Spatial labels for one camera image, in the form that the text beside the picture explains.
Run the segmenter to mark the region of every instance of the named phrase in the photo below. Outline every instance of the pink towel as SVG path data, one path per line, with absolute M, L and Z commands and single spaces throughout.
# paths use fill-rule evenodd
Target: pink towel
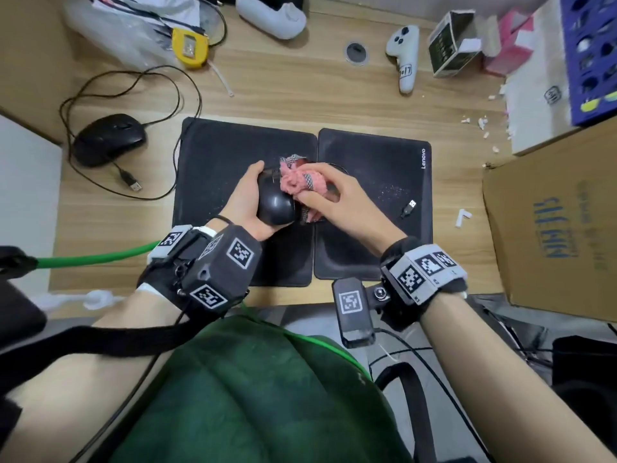
M 298 170 L 302 164 L 308 163 L 305 157 L 293 154 L 287 159 L 281 159 L 281 190 L 290 195 L 297 195 L 304 190 L 316 191 L 322 196 L 328 193 L 328 183 L 324 176 L 314 170 Z M 302 220 L 310 223 L 319 221 L 321 213 L 304 207 Z

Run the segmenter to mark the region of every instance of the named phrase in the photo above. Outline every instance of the round cable hole cover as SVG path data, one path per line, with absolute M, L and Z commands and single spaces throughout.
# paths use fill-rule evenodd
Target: round cable hole cover
M 345 58 L 353 65 L 366 65 L 368 61 L 368 51 L 366 47 L 359 42 L 350 42 L 345 47 Z

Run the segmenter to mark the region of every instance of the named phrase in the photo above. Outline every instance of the green cable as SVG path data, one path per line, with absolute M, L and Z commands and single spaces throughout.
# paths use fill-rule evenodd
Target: green cable
M 354 366 L 356 366 L 360 372 L 362 372 L 366 378 L 369 381 L 373 381 L 373 377 L 371 377 L 371 375 L 368 373 L 368 371 L 362 367 L 362 364 L 360 364 L 355 357 L 353 357 L 350 353 L 344 351 L 344 350 L 340 350 L 339 348 L 332 346 L 332 344 L 328 344 L 325 341 L 321 341 L 318 340 L 317 338 L 313 338 L 312 336 L 304 336 L 303 334 L 299 334 L 299 333 L 293 333 L 292 331 L 289 330 L 285 330 L 285 328 L 279 327 L 277 325 L 274 325 L 273 323 L 270 322 L 265 322 L 264 320 L 258 319 L 255 316 L 253 316 L 252 312 L 250 312 L 249 308 L 247 307 L 247 305 L 242 302 L 240 303 L 240 307 L 242 308 L 242 310 L 245 312 L 246 316 L 257 322 L 257 323 L 261 323 L 262 325 L 266 325 L 268 327 L 272 327 L 275 330 L 279 330 L 282 332 L 282 334 L 286 335 L 286 336 L 290 336 L 291 338 L 297 338 L 298 340 L 303 340 L 303 341 L 307 341 L 307 342 L 311 342 L 313 344 L 316 344 L 317 346 L 321 346 L 322 348 L 326 348 L 327 350 L 330 350 L 332 352 L 334 352 L 335 354 L 338 354 L 339 356 L 341 356 L 343 359 L 345 359 L 346 361 L 350 362 L 351 364 L 353 364 Z
M 100 255 L 87 255 L 83 257 L 39 258 L 36 268 L 68 268 L 80 267 L 83 265 L 96 265 L 100 263 L 116 262 L 118 260 L 136 257 L 137 255 L 142 255 L 146 252 L 149 252 L 158 245 L 158 242 L 160 241 L 142 245 L 141 247 L 134 247 L 132 249 L 124 250 L 122 252 L 111 252 Z

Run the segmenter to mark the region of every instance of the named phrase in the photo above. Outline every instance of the tape measure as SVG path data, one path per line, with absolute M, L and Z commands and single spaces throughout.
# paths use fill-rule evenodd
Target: tape measure
M 208 36 L 174 28 L 172 50 L 186 68 L 201 68 L 208 57 Z

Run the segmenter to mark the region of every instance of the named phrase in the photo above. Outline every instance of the black computer mouse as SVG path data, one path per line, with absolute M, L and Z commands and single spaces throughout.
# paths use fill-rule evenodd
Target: black computer mouse
M 146 142 L 146 129 L 125 113 L 104 116 L 75 136 L 72 155 L 85 167 L 98 167 Z
M 281 190 L 281 170 L 268 168 L 257 178 L 259 206 L 257 217 L 271 226 L 280 226 L 297 221 L 302 216 L 300 203 Z

